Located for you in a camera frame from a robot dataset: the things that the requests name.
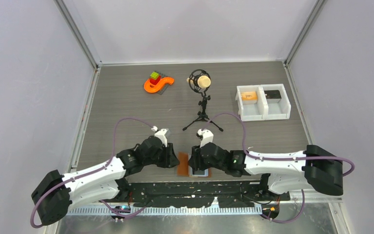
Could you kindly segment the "brown card holder wallet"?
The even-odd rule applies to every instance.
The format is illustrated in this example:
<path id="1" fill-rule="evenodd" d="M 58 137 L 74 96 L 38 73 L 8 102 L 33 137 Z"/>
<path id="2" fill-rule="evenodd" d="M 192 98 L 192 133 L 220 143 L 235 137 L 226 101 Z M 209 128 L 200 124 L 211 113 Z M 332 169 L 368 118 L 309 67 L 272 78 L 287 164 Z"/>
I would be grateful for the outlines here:
<path id="1" fill-rule="evenodd" d="M 190 177 L 189 176 L 189 165 L 188 160 L 190 159 L 190 154 L 179 152 L 178 153 L 178 159 L 179 159 L 179 165 L 177 166 L 176 174 L 178 176 L 184 176 L 184 177 Z"/>

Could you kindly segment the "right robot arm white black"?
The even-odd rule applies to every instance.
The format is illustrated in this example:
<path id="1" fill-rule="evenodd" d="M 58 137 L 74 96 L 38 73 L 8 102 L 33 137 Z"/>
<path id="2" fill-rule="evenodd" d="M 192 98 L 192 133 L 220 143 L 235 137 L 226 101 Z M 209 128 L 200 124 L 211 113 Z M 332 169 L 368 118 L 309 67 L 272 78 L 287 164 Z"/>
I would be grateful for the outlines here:
<path id="1" fill-rule="evenodd" d="M 192 148 L 188 164 L 195 171 L 216 168 L 233 177 L 261 175 L 258 191 L 265 200 L 304 189 L 314 189 L 325 195 L 343 195 L 343 162 L 316 145 L 307 145 L 304 151 L 263 154 L 228 151 L 207 143 Z"/>

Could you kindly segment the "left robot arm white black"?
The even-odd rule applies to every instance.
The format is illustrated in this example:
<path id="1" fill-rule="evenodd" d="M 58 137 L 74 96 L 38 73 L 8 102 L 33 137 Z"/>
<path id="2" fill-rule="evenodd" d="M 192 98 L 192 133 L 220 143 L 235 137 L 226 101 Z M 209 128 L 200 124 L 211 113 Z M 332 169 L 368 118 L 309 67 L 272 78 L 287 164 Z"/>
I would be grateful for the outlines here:
<path id="1" fill-rule="evenodd" d="M 32 227 L 51 225 L 67 212 L 92 202 L 114 198 L 126 201 L 130 189 L 123 184 L 124 178 L 149 165 L 160 168 L 179 165 L 173 144 L 164 144 L 158 137 L 150 136 L 90 168 L 66 174 L 58 170 L 48 172 L 31 194 L 35 205 L 30 218 Z"/>

